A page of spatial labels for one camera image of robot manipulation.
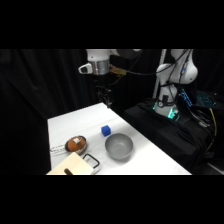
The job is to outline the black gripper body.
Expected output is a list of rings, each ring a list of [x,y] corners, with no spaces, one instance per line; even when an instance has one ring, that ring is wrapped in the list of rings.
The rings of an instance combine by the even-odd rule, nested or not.
[[[106,96],[110,91],[109,75],[100,75],[96,77],[96,93],[98,95]]]

